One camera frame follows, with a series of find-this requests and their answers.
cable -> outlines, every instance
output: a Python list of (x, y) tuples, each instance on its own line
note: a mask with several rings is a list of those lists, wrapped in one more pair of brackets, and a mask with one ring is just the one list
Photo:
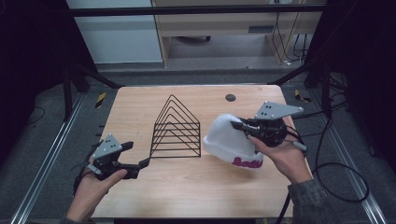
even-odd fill
[[(337, 107), (339, 107), (340, 105), (344, 105), (344, 104), (346, 104), (346, 103), (347, 103), (347, 101), (343, 101), (343, 102), (341, 102), (341, 103), (339, 103), (339, 104), (336, 104), (336, 105), (334, 105), (334, 106), (331, 107), (331, 110), (334, 111), (334, 110), (337, 109)], [(292, 116), (292, 118), (293, 118), (293, 119), (306, 119), (306, 118), (314, 117), (315, 115), (319, 115), (319, 114), (322, 114), (322, 113), (325, 113), (325, 112), (327, 112), (327, 111), (326, 111), (326, 110), (320, 110), (320, 111), (318, 111), (318, 112), (314, 112), (314, 113), (310, 113), (310, 114), (303, 114), (303, 115), (298, 115), (298, 116)]]
[(285, 54), (286, 58), (289, 59), (288, 63), (292, 63), (292, 62), (294, 62), (294, 61), (297, 61), (298, 59), (291, 59), (291, 58), (289, 58), (288, 54), (286, 53), (285, 45), (283, 44), (283, 39), (282, 39), (282, 35), (280, 34), (280, 30), (279, 30), (279, 25), (278, 25), (278, 24), (279, 24), (279, 12), (276, 13), (276, 23), (275, 23), (275, 26), (274, 26), (274, 29), (273, 29), (273, 32), (272, 32), (272, 41), (273, 41), (274, 48), (275, 48), (275, 50), (276, 50), (277, 57), (278, 57), (279, 60), (282, 62), (282, 58), (280, 57), (279, 51), (277, 50), (277, 47), (276, 47), (276, 44), (275, 44), (275, 31), (276, 31), (276, 30), (277, 30), (278, 35), (279, 35), (279, 39), (280, 39), (280, 43), (281, 43), (281, 45), (282, 45), (283, 53)]
[[(325, 163), (322, 163), (321, 165), (318, 165), (318, 157), (319, 157), (319, 152), (320, 152), (321, 144), (323, 143), (323, 137), (324, 137), (324, 134), (326, 133), (326, 130), (330, 127), (331, 124), (332, 124), (332, 119), (328, 119), (327, 122), (326, 122), (325, 128), (324, 128), (324, 131), (323, 131), (323, 133), (322, 133), (322, 135), (321, 135), (321, 137), (320, 137), (320, 139), (319, 139), (317, 155), (316, 155), (316, 157), (315, 157), (315, 169), (312, 171), (312, 174), (316, 174), (316, 175), (317, 175), (318, 182), (320, 183), (320, 185), (321, 185), (323, 188), (325, 188), (326, 191), (327, 191), (329, 194), (331, 194), (333, 197), (335, 197), (335, 198), (337, 198), (337, 199), (339, 199), (339, 200), (341, 200), (341, 201), (347, 202), (347, 203), (361, 203), (361, 202), (363, 202), (364, 200), (366, 200), (367, 197), (369, 196), (369, 194), (370, 194), (370, 189), (369, 189), (369, 186), (368, 186), (367, 181), (364, 179), (364, 177), (363, 177), (357, 170), (355, 170), (355, 169), (353, 169), (352, 167), (347, 166), (347, 165), (345, 165), (345, 164), (343, 164), (343, 163), (340, 163), (340, 162), (325, 162)], [(332, 191), (331, 191), (329, 188), (327, 188), (327, 186), (323, 183), (323, 181), (322, 181), (322, 179), (321, 179), (321, 177), (320, 177), (320, 174), (319, 174), (319, 172), (318, 172), (318, 170), (319, 170), (320, 168), (323, 168), (323, 167), (325, 167), (325, 166), (342, 166), (342, 167), (347, 168), (348, 170), (352, 171), (352, 172), (355, 173), (356, 175), (358, 175), (358, 177), (361, 178), (361, 180), (362, 180), (363, 183), (364, 183), (364, 186), (366, 187), (366, 192), (365, 192), (364, 196), (363, 196), (362, 198), (358, 199), (358, 200), (353, 200), (353, 199), (344, 198), (344, 197), (339, 196), (339, 195), (335, 194), (334, 192), (332, 192)]]
[(78, 165), (74, 166), (74, 167), (70, 170), (70, 171), (72, 171), (72, 170), (74, 170), (75, 168), (80, 167), (78, 176), (76, 177), (75, 183), (74, 183), (74, 186), (73, 186), (73, 192), (72, 192), (72, 196), (73, 196), (73, 197), (75, 196), (75, 194), (76, 194), (76, 192), (77, 192), (78, 185), (79, 185), (79, 183), (81, 182), (82, 177), (84, 177), (85, 175), (89, 174), (89, 173), (84, 174), (84, 171), (85, 171), (85, 168), (87, 167), (87, 165), (90, 164), (91, 155), (92, 155), (93, 152), (96, 150), (96, 148), (99, 147), (99, 146), (102, 144), (102, 142), (103, 142), (103, 141), (100, 141), (99, 143), (93, 145), (92, 148), (91, 148), (90, 153), (88, 153), (88, 155), (85, 157), (84, 162), (82, 162), (81, 164), (78, 164)]

black cable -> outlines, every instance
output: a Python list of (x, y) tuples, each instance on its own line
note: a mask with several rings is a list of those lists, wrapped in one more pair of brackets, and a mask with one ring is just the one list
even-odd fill
[[(339, 104), (336, 104), (334, 106), (331, 107), (332, 111), (334, 111), (335, 109), (337, 109), (337, 107), (339, 107), (340, 105), (344, 105), (346, 104), (347, 101), (343, 101)], [(314, 113), (310, 113), (310, 114), (303, 114), (303, 115), (298, 115), (298, 116), (292, 116), (293, 119), (306, 119), (306, 118), (310, 118), (310, 117), (314, 117), (315, 115), (319, 115), (322, 113), (327, 112), (326, 110), (320, 110), (318, 112), (314, 112)]]
[(73, 186), (73, 193), (72, 193), (72, 196), (74, 196), (74, 195), (76, 194), (77, 189), (78, 189), (78, 185), (79, 185), (79, 183), (81, 182), (82, 177), (84, 177), (84, 176), (86, 175), (86, 174), (84, 174), (84, 171), (85, 171), (85, 168), (87, 167), (87, 165), (90, 164), (91, 155), (92, 155), (93, 152), (96, 150), (96, 148), (99, 147), (99, 146), (102, 144), (102, 142), (103, 142), (103, 141), (100, 141), (99, 143), (93, 145), (92, 148), (91, 148), (90, 153), (88, 153), (88, 155), (85, 157), (84, 162), (83, 162), (82, 164), (78, 164), (78, 165), (74, 166), (74, 167), (71, 169), (71, 171), (72, 171), (72, 170), (74, 170), (76, 167), (80, 167), (78, 176), (76, 177), (75, 183), (74, 183), (74, 186)]
[[(367, 181), (364, 179), (364, 177), (363, 177), (357, 170), (355, 170), (355, 169), (353, 169), (352, 167), (347, 166), (347, 165), (345, 165), (345, 164), (343, 164), (343, 163), (340, 163), (340, 162), (325, 162), (325, 163), (322, 163), (321, 165), (318, 165), (318, 157), (319, 157), (319, 152), (320, 152), (321, 145), (322, 145), (322, 143), (323, 143), (324, 134), (326, 133), (326, 130), (330, 127), (331, 124), (332, 124), (332, 119), (328, 119), (327, 122), (326, 122), (325, 128), (324, 128), (324, 131), (323, 131), (323, 133), (322, 133), (322, 135), (321, 135), (321, 137), (320, 137), (320, 139), (319, 139), (317, 155), (316, 155), (316, 157), (315, 157), (315, 169), (312, 171), (312, 174), (316, 174), (316, 175), (317, 175), (318, 182), (320, 183), (320, 185), (321, 185), (323, 188), (325, 188), (326, 191), (327, 191), (329, 194), (331, 194), (333, 197), (335, 197), (335, 198), (337, 198), (337, 199), (339, 199), (339, 200), (341, 200), (341, 201), (347, 202), (347, 203), (361, 203), (361, 202), (363, 202), (364, 200), (366, 200), (367, 197), (369, 196), (369, 194), (370, 194), (370, 189), (369, 189), (369, 186), (368, 186)], [(353, 173), (355, 173), (356, 175), (358, 175), (358, 177), (361, 178), (361, 180), (362, 180), (363, 183), (364, 183), (364, 186), (366, 187), (366, 192), (365, 192), (365, 194), (364, 194), (364, 196), (363, 196), (362, 198), (360, 198), (360, 199), (358, 199), (358, 200), (353, 200), (353, 199), (344, 198), (344, 197), (339, 196), (339, 195), (335, 194), (334, 192), (332, 192), (332, 191), (323, 183), (323, 181), (322, 181), (322, 179), (321, 179), (321, 177), (320, 177), (320, 174), (319, 174), (318, 170), (319, 170), (320, 168), (325, 167), (325, 166), (334, 166), (334, 165), (336, 165), (336, 166), (342, 166), (342, 167), (344, 167), (344, 168), (347, 168), (348, 170), (352, 171)]]
[[(290, 128), (290, 129), (292, 129), (292, 130), (294, 130), (295, 133), (292, 133), (292, 132), (288, 131), (288, 134), (290, 134), (291, 136), (295, 137), (295, 138), (297, 139), (298, 142), (300, 142), (301, 144), (304, 145), (303, 138), (300, 136), (300, 134), (297, 132), (297, 130), (294, 129), (293, 127), (290, 127), (290, 126), (286, 126), (286, 127)], [(286, 197), (286, 200), (285, 200), (285, 202), (283, 203), (282, 210), (280, 211), (280, 214), (279, 214), (279, 216), (277, 217), (276, 224), (282, 223), (282, 219), (283, 219), (283, 217), (285, 216), (286, 211), (288, 210), (290, 200), (291, 200), (291, 197), (290, 197), (290, 194), (288, 193), (288, 196)]]
[(291, 200), (291, 197), (290, 197), (290, 194), (288, 193), (288, 196), (286, 197), (286, 200), (283, 203), (283, 207), (282, 207), (282, 210), (280, 211), (279, 217), (277, 217), (276, 224), (282, 223), (282, 219), (285, 216), (286, 211), (288, 210), (290, 200)]
[(27, 123), (28, 125), (34, 124), (34, 123), (38, 122), (39, 120), (41, 120), (41, 119), (44, 117), (44, 115), (46, 115), (46, 110), (45, 110), (43, 107), (41, 107), (41, 106), (35, 106), (35, 109), (41, 109), (41, 110), (43, 111), (43, 114), (40, 116), (40, 118), (28, 122), (28, 123)]

metal frame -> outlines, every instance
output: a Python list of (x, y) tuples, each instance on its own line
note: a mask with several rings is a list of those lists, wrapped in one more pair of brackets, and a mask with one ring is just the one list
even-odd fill
[(58, 135), (49, 149), (46, 159), (44, 159), (40, 169), (37, 172), (37, 175), (35, 176), (35, 179), (33, 180), (32, 185), (26, 192), (22, 202), (18, 206), (18, 209), (12, 216), (10, 223), (25, 223), (29, 217), (32, 208), (35, 205), (35, 201), (37, 200), (40, 191), (43, 189), (44, 184), (46, 183), (47, 177), (50, 174), (50, 170), (52, 169), (52, 166), (54, 165), (56, 158), (58, 157), (59, 152), (64, 145), (64, 140), (73, 126), (78, 111), (81, 108), (84, 95), (84, 93), (78, 94), (78, 98), (74, 103), (73, 112), (71, 113), (70, 118), (62, 125), (61, 130), (58, 132)]
[(286, 4), (286, 5), (233, 5), (233, 6), (194, 6), (194, 7), (115, 7), (79, 8), (68, 10), (43, 9), (42, 12), (73, 17), (143, 16), (176, 14), (213, 13), (263, 13), (263, 12), (315, 12), (325, 9), (339, 9), (343, 5), (327, 4)]
[[(316, 107), (318, 109), (321, 109), (319, 93), (315, 90), (308, 90), (308, 91), (312, 96), (312, 100), (315, 103)], [(323, 123), (325, 124), (327, 117), (323, 114), (321, 114), (321, 117)], [(353, 168), (354, 170), (359, 171), (357, 165), (355, 164), (350, 154), (348, 153), (347, 148), (344, 145), (341, 136), (338, 134), (336, 128), (333, 125), (329, 128), (329, 134), (330, 137), (332, 138), (332, 142), (334, 143), (334, 148), (341, 162)], [(347, 175), (349, 181), (351, 182), (353, 188), (355, 189), (356, 194), (359, 197), (363, 197), (364, 192), (366, 191), (363, 181), (357, 178), (357, 176), (350, 171), (347, 172)], [(364, 210), (366, 211), (367, 217), (370, 219), (372, 223), (374, 224), (388, 223), (372, 193), (369, 194), (368, 198), (365, 201), (363, 201), (361, 205), (363, 206)]]
[[(154, 156), (156, 151), (171, 151), (169, 156)], [(191, 155), (176, 155), (189, 151)], [(201, 125), (175, 95), (170, 95), (154, 123), (151, 158), (201, 157)]]

dark background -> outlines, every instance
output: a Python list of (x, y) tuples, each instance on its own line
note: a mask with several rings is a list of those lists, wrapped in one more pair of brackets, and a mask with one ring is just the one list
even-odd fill
[(68, 8), (65, 1), (6, 0), (5, 5), (0, 15), (0, 166), (32, 114), (35, 97), (63, 83), (62, 69), (71, 59), (96, 71), (74, 18), (43, 13)]

human hand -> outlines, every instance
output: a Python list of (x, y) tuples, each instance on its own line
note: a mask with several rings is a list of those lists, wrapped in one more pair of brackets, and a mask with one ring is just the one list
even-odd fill
[(91, 171), (86, 171), (66, 217), (75, 222), (88, 221), (96, 206), (115, 184), (126, 175), (126, 170), (119, 170), (105, 180), (98, 180)]
[[(291, 126), (288, 119), (283, 118), (287, 126)], [(281, 145), (277, 147), (268, 147), (260, 139), (249, 136), (249, 141), (264, 155), (268, 156), (275, 164), (277, 170), (283, 174), (291, 184), (299, 184), (312, 179), (306, 167), (303, 152), (292, 142), (297, 141), (293, 136), (286, 137)]]

